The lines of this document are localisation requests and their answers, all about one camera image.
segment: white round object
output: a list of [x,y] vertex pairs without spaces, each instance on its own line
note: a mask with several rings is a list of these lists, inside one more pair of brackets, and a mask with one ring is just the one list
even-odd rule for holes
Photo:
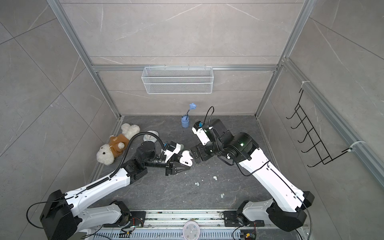
[[[156,132],[156,131],[153,131],[153,130],[149,130],[149,131],[147,131],[147,132],[151,132],[151,133],[154,133],[154,134],[156,134],[157,136],[159,135],[159,133],[158,132]],[[143,138],[143,140],[144,140],[144,142],[145,141],[152,141],[152,142],[156,142],[157,141],[157,139],[154,137],[154,136],[151,136],[151,135],[144,135],[144,138]]]
[[195,221],[187,222],[183,227],[185,240],[197,240],[200,237],[200,227]]

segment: black wire rack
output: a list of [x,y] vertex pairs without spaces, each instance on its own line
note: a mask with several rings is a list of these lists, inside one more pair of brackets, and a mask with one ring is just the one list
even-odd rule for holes
[[[323,141],[321,140],[321,138],[320,138],[319,134],[317,133],[315,127],[313,126],[311,120],[309,119],[309,117],[308,117],[307,114],[305,113],[304,109],[303,109],[303,108],[301,107],[301,105],[300,105],[301,96],[303,95],[303,89],[302,89],[302,88],[300,89],[299,93],[301,93],[301,94],[300,94],[299,101],[297,102],[297,105],[296,105],[296,107],[295,107],[295,112],[293,113],[293,115],[292,115],[290,118],[287,118],[287,117],[286,117],[286,119],[291,119],[291,118],[293,118],[293,116],[294,116],[295,114],[299,117],[299,119],[300,119],[300,123],[299,123],[296,127],[291,127],[291,128],[292,128],[292,129],[296,129],[296,128],[298,128],[301,124],[303,124],[303,126],[304,126],[304,128],[305,128],[305,131],[306,131],[307,133],[305,134],[304,139],[303,139],[301,142],[298,140],[298,142],[299,142],[299,143],[303,143],[303,142],[305,141],[305,139],[307,138],[307,136],[309,136],[309,138],[311,139],[311,142],[312,142],[312,144],[313,144],[313,146],[312,146],[310,149],[308,149],[307,151],[304,151],[304,152],[301,151],[301,152],[306,153],[306,152],[309,152],[311,149],[315,148],[315,149],[316,149],[316,152],[317,152],[317,155],[318,155],[319,158],[321,159],[321,160],[320,160],[318,163],[316,163],[315,165],[313,165],[313,166],[309,166],[309,165],[307,165],[307,166],[308,166],[308,167],[314,167],[314,166],[317,166],[317,165],[320,164],[320,163],[322,163],[322,164],[325,165],[325,164],[328,164],[328,163],[332,162],[332,161],[335,160],[336,158],[338,158],[338,157],[340,157],[340,156],[342,156],[342,155],[348,153],[348,152],[349,152],[348,150],[351,149],[350,147],[347,148],[347,149],[345,149],[345,150],[343,150],[343,151],[341,151],[341,154],[340,154],[339,156],[337,156],[337,157],[331,157],[331,155],[330,155],[329,152],[328,152],[328,149],[326,148],[326,146],[324,145]],[[301,118],[300,115],[298,114],[297,111],[298,111],[299,109],[301,109],[302,112],[304,113],[304,118]],[[307,119],[308,122],[310,123],[310,125],[311,125],[310,128],[307,128],[307,127],[305,126],[305,124],[304,124],[304,122],[303,122],[305,119]],[[315,132],[316,135],[317,135],[317,137],[319,138],[319,141],[318,141],[317,143],[315,143],[315,142],[313,141],[313,139],[312,139],[312,137],[311,137],[311,135],[310,135],[310,132],[311,132],[311,131]],[[318,145],[318,144],[323,145],[325,151],[327,152],[327,156],[326,156],[325,158],[322,158],[322,157],[320,156],[320,153],[319,153],[318,149],[316,148],[316,146],[321,146],[321,145]]]

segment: vertical metal post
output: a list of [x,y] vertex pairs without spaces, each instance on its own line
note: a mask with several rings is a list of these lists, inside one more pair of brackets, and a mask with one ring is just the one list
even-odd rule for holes
[[67,34],[68,38],[70,39],[71,43],[73,44],[74,48],[76,49],[77,53],[79,54],[81,60],[84,62],[85,67],[91,74],[91,77],[95,81],[96,85],[100,89],[101,93],[103,94],[105,100],[107,101],[109,107],[111,108],[113,114],[116,118],[119,118],[121,114],[119,113],[118,108],[116,107],[114,101],[112,100],[111,95],[109,94],[108,89],[105,87],[103,81],[101,80],[100,76],[93,70],[92,68],[92,62],[89,58],[89,55],[85,51],[85,48],[81,44],[79,37],[77,36],[76,32],[73,29],[73,26],[71,22],[69,21],[67,15],[64,12],[63,7],[61,6],[59,0],[47,0],[48,4],[50,5],[52,11],[55,13],[57,19],[59,20],[60,24],[62,25],[65,33]]
[[285,45],[283,53],[280,56],[277,71],[272,75],[271,80],[269,81],[268,86],[264,92],[264,95],[260,101],[260,104],[257,107],[257,110],[255,112],[256,118],[260,117],[260,114],[263,111],[264,106],[265,106],[266,102],[268,101],[268,98],[271,95],[271,92],[272,92],[272,90],[273,90],[273,88],[277,82],[277,79],[280,75],[280,72],[283,69],[283,67],[281,66],[282,59],[289,57],[289,55],[291,54],[292,49],[295,46],[295,43],[297,42],[297,39],[299,38],[300,33],[305,26],[305,23],[307,22],[310,14],[312,13],[312,10],[316,4],[316,1],[317,0],[305,0],[305,2],[303,3],[303,8],[301,9],[299,17],[296,20],[295,26],[293,27],[291,35],[288,38],[288,41],[287,41],[287,44]]

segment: brown sweater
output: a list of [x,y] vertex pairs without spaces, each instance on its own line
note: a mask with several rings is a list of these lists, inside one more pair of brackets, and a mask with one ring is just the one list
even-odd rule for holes
[[[124,148],[122,149],[118,147],[120,142],[124,143]],[[116,158],[123,153],[123,151],[127,148],[128,143],[129,140],[123,134],[119,134],[117,137],[112,136],[109,139],[109,149],[112,151],[113,156]]]

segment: white zip tie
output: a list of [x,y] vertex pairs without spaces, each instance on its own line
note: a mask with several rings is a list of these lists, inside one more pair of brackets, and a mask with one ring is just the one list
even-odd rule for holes
[[301,87],[300,87],[300,88],[303,88],[303,84],[304,84],[304,83],[308,83],[308,82],[310,82],[310,81],[302,81],[302,82],[301,82]]
[[365,141],[356,141],[356,142],[352,143],[352,144],[349,146],[349,148],[347,149],[347,152],[351,152],[351,151],[352,151],[352,147],[353,147],[355,144],[359,143],[359,142],[364,142],[364,143],[366,143]]

